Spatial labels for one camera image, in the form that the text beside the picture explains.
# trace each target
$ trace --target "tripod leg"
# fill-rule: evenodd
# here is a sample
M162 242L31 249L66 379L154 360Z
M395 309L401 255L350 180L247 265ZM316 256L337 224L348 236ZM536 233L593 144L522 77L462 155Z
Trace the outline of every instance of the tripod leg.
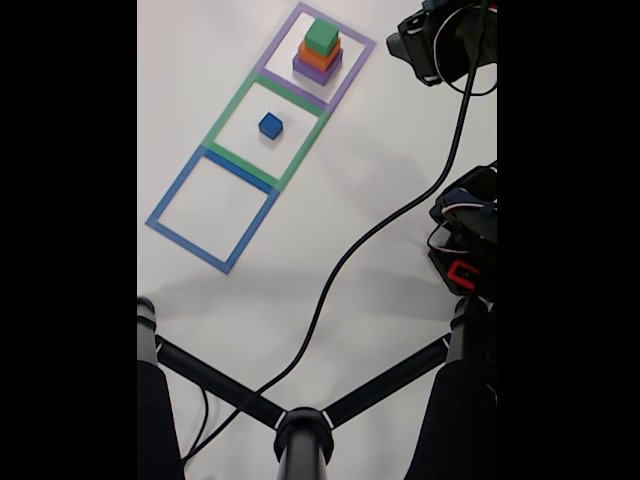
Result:
M169 389L158 367L153 305L138 297L137 305L138 480L184 480L173 423Z

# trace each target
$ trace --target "black wire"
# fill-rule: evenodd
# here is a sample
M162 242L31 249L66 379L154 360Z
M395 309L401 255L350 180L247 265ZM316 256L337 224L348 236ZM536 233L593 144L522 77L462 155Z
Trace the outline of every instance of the black wire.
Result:
M251 403L251 401L253 401L255 398L262 395L269 388L273 387L276 383L278 383L280 380L286 377L289 373L291 373L291 371L296 367L296 365L298 365L298 363L302 359L302 356L304 355L304 352L307 350L309 343L311 342L311 337L313 336L313 332L315 331L316 325L318 324L318 319L320 318L320 312L322 311L322 306L324 305L324 301L327 298L329 289L331 288L333 281L336 279L338 272L340 272L340 269L344 266L345 263L347 263L347 260L349 260L351 255L353 255L356 252L356 250L358 250L358 248L360 248L367 240L373 237L376 233L378 233L384 227L386 227L391 222L393 222L397 218L407 213L409 210L413 209L414 207L417 207L422 202L427 200L431 195L433 195L436 192L436 190L438 190L438 188L442 186L442 184L446 180L447 175L449 175L449 172L451 171L451 167L453 167L453 160L455 159L456 152L458 150L458 145L460 144L460 137L462 136L462 126L464 125L464 120L467 116L467 108L469 107L469 100L471 99L471 88L473 87L473 81L476 78L476 70L478 68L478 61L480 58L480 45L482 44L482 40L484 38L484 28L487 20L488 7L489 7L488 0L482 0L482 13L480 15L481 26L480 26L480 33L478 35L478 48L476 49L473 62L471 63L471 68L469 69L469 76L467 77L467 85L465 86L464 96L462 97L462 103L460 105L460 113L458 114L458 121L456 123L456 129L453 134L451 149L449 150L449 157L447 158L447 162L445 163L444 170L442 171L442 173L440 174L436 182L433 185L431 185L431 187L429 187L429 189L426 192L424 192L418 198L409 202L404 207L400 208L399 210L395 211L394 213L389 215L387 218L382 220L380 223L374 226L371 230L365 233L362 237L360 237L360 239L356 243L354 243L349 250L347 250L347 252L338 261L336 266L333 267L333 270L331 271L331 274L329 275L329 278L327 279L327 282L325 283L324 288L322 289L322 293L320 294L320 299L318 300L318 305L316 306L316 310L313 313L313 318L311 319L311 324L309 325L309 329L307 330L307 335L305 336L304 341L302 342L302 346L300 347L300 350L296 354L293 361L282 372L280 372L278 375L273 377L271 380L265 383L262 387L256 390L252 395L250 395L244 402L240 404L240 406L231 415L229 415L229 417L224 422L222 422L222 424L218 428L216 428L216 430L211 435L209 435L193 451L189 452L187 456L182 460L183 465L186 464L186 462L189 461L191 458L193 458L195 455L197 455L214 438L216 438L238 415L240 415L240 412L242 412L242 409L245 408L249 403Z
M207 426L207 420L209 420L209 399L207 398L207 391L202 387L200 387L200 390L202 390L202 398L204 398L204 418L202 419L202 425L200 426L200 431L198 432L196 439L193 441L193 445L191 445L191 448L187 452L187 455L189 455L191 452L195 450L196 445L200 441L200 437L204 433L204 428Z
M451 87L452 89L454 89L456 92L458 92L458 93L460 93L460 94L464 95L464 90L460 90L460 89L459 89L458 87L456 87L453 83L451 83L449 80L447 80L446 78L444 78L444 77L442 76L442 74L440 74L440 78L442 79L442 81L443 81L444 83L446 83L449 87ZM496 81L496 83L494 83L494 84L493 84L493 87L491 87L491 88L490 88L489 90L487 90L486 92L482 92L482 93L471 93L471 96L472 96L472 97L484 97L485 95L489 95L490 93L493 93L493 92L496 90L496 88L498 88L498 82L497 82L497 81Z

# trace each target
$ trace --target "black pole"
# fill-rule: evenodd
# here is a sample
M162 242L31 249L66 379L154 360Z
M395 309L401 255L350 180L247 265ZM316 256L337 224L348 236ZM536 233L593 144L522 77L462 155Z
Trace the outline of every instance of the black pole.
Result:
M395 367L381 373L373 380L325 408L324 412L329 416L333 428L338 428L353 417L360 415L369 407L381 402L405 385L410 384L428 371L444 363L448 350L445 341L448 343L450 337L450 333L440 337Z
M164 372L158 367L153 304L138 297L138 480L184 480Z
M162 345L158 352L158 361L162 365L234 407L238 407L253 395L253 390L198 360L160 335L156 335L156 344ZM252 400L242 411L273 429L284 413L282 408L262 396Z

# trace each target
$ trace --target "green square outline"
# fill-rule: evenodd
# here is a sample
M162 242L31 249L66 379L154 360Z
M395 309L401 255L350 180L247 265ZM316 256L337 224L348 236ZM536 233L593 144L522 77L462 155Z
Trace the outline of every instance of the green square outline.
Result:
M227 150L226 148L224 148L221 145L218 145L215 142L215 139L217 138L218 134L220 134L225 124L229 121L229 119L231 118L231 115L233 115L233 112L235 111L236 108L238 108L238 105L240 105L240 102L245 97L245 95L247 94L247 92L249 91L249 89L254 83L257 83L267 88L268 90L271 90L276 95L279 95L284 99L289 100L291 103L297 105L298 107L318 117L318 121L311 129L311 132L309 132L309 135L307 136L307 138L302 142L302 145L300 146L296 154L293 156L293 159L289 163L289 166L284 171L280 179L276 179L272 177L268 173L264 172L260 168L253 165L252 163L249 163L242 157L236 155L235 153ZM204 137L204 140L201 142L201 145L217 153L218 155L226 158L231 163L235 164L236 166L245 170L251 175L259 178L260 180L270 185L271 187L275 188L279 192L282 192L284 188L287 186L287 184L289 183L289 181L291 180L291 177L293 177L293 174L296 172L296 170L302 163L302 160L304 159L304 157L307 155L307 153L313 146L313 142L316 141L316 139L318 138L318 135L320 135L320 132L322 131L324 126L327 124L329 117L331 117L331 114L329 112L324 111L323 109L313 105L311 102L307 101L306 99L286 89L285 87L260 75L256 70L252 70L251 73L247 75L247 78L245 78L244 82L242 82L242 85L240 85L240 88L238 88L235 95L231 98L231 101L227 104L225 109L222 111L222 114L220 114L216 122L213 124L213 127L211 127L211 129L209 130L209 133L207 133L207 135Z

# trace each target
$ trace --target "blue square outline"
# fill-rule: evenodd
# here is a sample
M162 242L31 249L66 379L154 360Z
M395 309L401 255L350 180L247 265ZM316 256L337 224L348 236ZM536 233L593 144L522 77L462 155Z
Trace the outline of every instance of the blue square outline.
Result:
M165 211L169 203L171 203L171 200L173 200L173 197L176 195L176 193L178 193L178 190L180 190L180 187L182 187L185 180L191 174L191 172L193 171L195 166L198 164L198 162L202 159L202 157L205 157L211 160L213 163L231 172L238 178L249 183L251 186L267 194L267 199L265 200L265 203L262 204L262 207L260 207L260 210L254 217L254 219L251 221L251 223L247 227L247 230L244 232L244 234L242 235L242 237L240 238L240 240L238 241L238 243L236 244L231 254L229 255L229 258L227 258L226 261L220 260L215 255L212 255L209 252L198 247L194 243L184 238L182 235L174 232L167 226L160 223L160 220L159 220L162 213ZM161 235L164 235L166 238L180 245L182 248L191 252L195 256L199 257L201 260L204 260L209 265L217 268L225 275L228 275L231 269L233 268L233 266L238 261L238 258L240 258L240 255L242 254L244 249L249 244L249 241L258 230L258 227L260 227L260 224L267 216L267 213L269 213L269 210L271 210L271 207L273 206L273 204L275 203L279 195L280 195L280 192L275 188L271 187L270 185L263 182L259 178L254 177L247 171L242 170L241 168L236 166L234 163L231 163L229 160L225 159L224 157L200 145L196 149L196 151L193 153L193 155L191 155L191 158L189 159L187 164L183 167L182 171L178 174L176 179L173 181L173 183L171 184L167 192L164 194L164 196L162 197L162 199L160 200L156 208L153 209L153 212L151 212L151 215L149 215L149 218L145 222L145 225L147 225L148 227L151 227Z

